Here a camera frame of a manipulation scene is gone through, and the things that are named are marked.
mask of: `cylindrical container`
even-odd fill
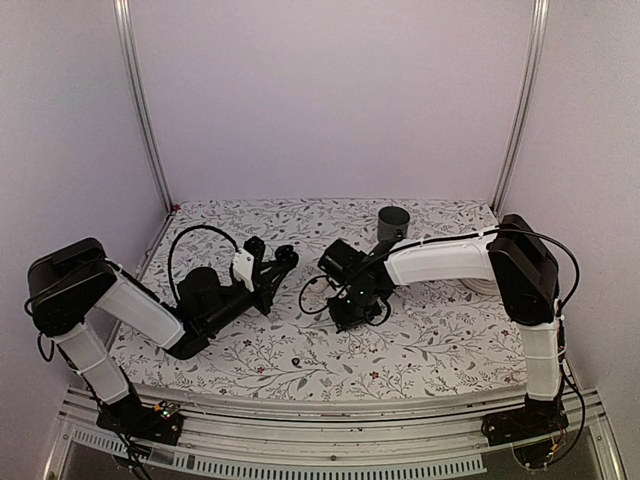
[[[384,207],[378,212],[378,241],[407,238],[409,212],[400,207]]]

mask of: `black cup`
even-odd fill
[[[384,207],[378,212],[378,241],[407,238],[411,216],[404,208]]]

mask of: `ventilation grille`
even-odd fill
[[[112,455],[126,457],[124,445],[112,435],[75,427],[74,441]],[[216,460],[197,454],[163,452],[152,454],[147,463],[205,477],[229,480],[420,480],[460,478],[485,473],[480,455],[454,460],[387,467],[297,467],[269,466]]]

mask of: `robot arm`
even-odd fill
[[[451,240],[384,242],[368,255],[337,240],[318,262],[343,287],[344,295],[328,300],[338,331],[375,325],[374,318],[383,314],[380,303],[388,317],[387,299],[398,285],[465,278],[497,283],[504,308],[520,330],[528,382],[524,409],[485,418],[483,431],[492,444],[567,425],[560,401],[564,345],[557,312],[558,263],[538,238],[523,234],[532,230],[521,217],[508,215],[502,225]]]
[[[276,250],[275,260],[263,262],[264,251],[257,237],[245,242],[234,258],[228,286],[220,285],[211,268],[189,272],[178,285],[180,301],[172,308],[108,260],[97,240],[88,238],[31,265],[30,313],[36,328],[52,339],[97,396],[100,427],[175,445],[182,427],[182,417],[175,413],[178,406],[165,402],[144,407],[85,315],[91,308],[105,311],[169,355],[191,358],[249,308],[269,314],[276,290],[298,256],[287,245]]]

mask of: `floral pattern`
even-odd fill
[[[213,395],[287,400],[394,399],[441,396],[522,384],[526,369],[518,331],[500,298],[458,280],[400,287],[382,326],[336,333],[328,312],[303,315],[298,293],[321,273],[317,260],[343,238],[357,249],[375,245],[376,214],[386,205],[411,214],[409,237],[452,235],[494,225],[484,203],[470,201],[304,199],[187,202],[180,206],[143,278],[172,303],[167,281],[171,241],[182,229],[210,224],[238,243],[252,235],[267,256],[293,244],[300,255],[268,318],[255,309],[239,317],[196,357],[176,360],[122,325],[111,354],[137,383]],[[179,282],[191,269],[215,268],[224,284],[233,250],[208,231],[185,236],[174,256]],[[308,308],[324,294],[309,292]]]

